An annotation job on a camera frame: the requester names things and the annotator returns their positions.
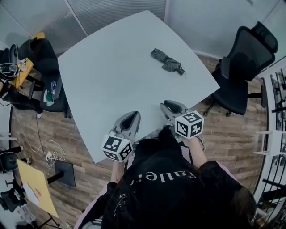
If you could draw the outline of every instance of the white paper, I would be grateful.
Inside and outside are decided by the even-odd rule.
[[[26,195],[29,201],[31,201],[32,203],[38,206],[40,204],[40,201],[37,199],[36,195],[34,194],[33,190],[30,188],[30,186],[27,183],[25,183],[23,185],[23,188],[25,189],[25,192],[26,192]]]

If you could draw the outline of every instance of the white cable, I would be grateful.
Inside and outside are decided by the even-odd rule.
[[[24,129],[23,129],[22,125],[21,125],[21,122],[20,122],[20,120],[19,120],[19,118],[18,118],[16,109],[14,109],[14,111],[15,111],[15,115],[16,115],[17,121],[18,121],[18,123],[20,124],[21,130],[22,130],[22,132],[23,132],[25,138],[27,139],[27,141],[28,141],[28,143],[29,143],[29,146],[31,147],[31,150],[33,150],[32,146],[31,146],[31,144],[30,144],[30,142],[29,142],[29,140],[28,140],[28,138],[27,138],[27,136],[26,136],[26,134],[25,134],[25,132],[24,132]],[[66,160],[66,153],[64,152],[64,150],[62,149],[62,147],[59,145],[59,143],[57,143],[57,142],[54,141],[54,140],[49,140],[49,139],[44,140],[43,143],[41,143],[41,145],[40,145],[40,147],[38,148],[37,151],[35,151],[35,150],[33,150],[33,151],[34,151],[35,153],[38,153],[38,152],[40,151],[41,146],[42,146],[46,141],[55,142],[55,143],[58,145],[58,146],[54,146],[54,147],[53,147],[52,155],[51,155],[51,157],[50,157],[50,159],[49,159],[49,161],[51,161],[51,164],[50,164],[49,162],[47,162],[47,167],[48,167],[48,169],[49,169],[49,172],[48,172],[48,177],[49,177],[50,169],[51,169],[51,168],[53,167],[53,165],[55,164],[55,161],[56,161],[56,160],[62,160],[63,157],[64,157],[64,158],[63,158],[62,161],[65,161],[65,160]],[[61,154],[62,154],[60,158],[58,157],[58,152],[55,151],[55,148],[58,148],[58,149],[60,150],[60,152],[61,152]]]

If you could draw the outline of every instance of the desk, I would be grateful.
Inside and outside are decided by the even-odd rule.
[[[24,81],[26,80],[28,74],[30,73],[30,71],[33,68],[33,62],[30,61],[28,58],[26,58],[27,62],[26,62],[26,71],[20,71],[19,75],[10,82],[10,84],[14,85],[16,87],[16,89],[18,89],[20,86],[22,86],[22,84],[24,83]]]
[[[160,49],[186,72],[162,69],[151,57]],[[136,139],[166,123],[166,99],[193,107],[219,86],[195,53],[149,11],[126,17],[86,37],[59,57],[67,100],[95,163],[105,158],[101,143],[127,112],[141,113]]]
[[[17,163],[22,183],[27,183],[33,192],[37,189],[41,194],[38,198],[40,201],[38,207],[58,218],[59,216],[50,197],[49,185],[45,174],[19,159],[17,159]]]

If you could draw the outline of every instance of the chair armrest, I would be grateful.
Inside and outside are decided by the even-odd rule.
[[[54,99],[59,98],[59,94],[61,93],[62,86],[63,86],[62,78],[61,78],[61,76],[59,76],[58,82],[57,82],[57,84],[55,86],[55,94],[53,96]]]
[[[36,85],[36,81],[33,81],[33,82],[32,82],[32,85],[31,85],[31,88],[30,88],[30,92],[29,92],[28,99],[31,99],[31,98],[33,97],[35,85]]]
[[[226,79],[229,78],[229,67],[230,60],[227,57],[223,57],[220,64],[220,72]]]

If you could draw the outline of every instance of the black umbrella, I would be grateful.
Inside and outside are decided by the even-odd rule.
[[[154,48],[151,52],[151,56],[160,62],[164,63],[162,68],[168,72],[177,71],[180,75],[184,74],[184,70],[182,69],[181,63],[174,60],[173,58],[168,57],[164,52],[159,49]]]

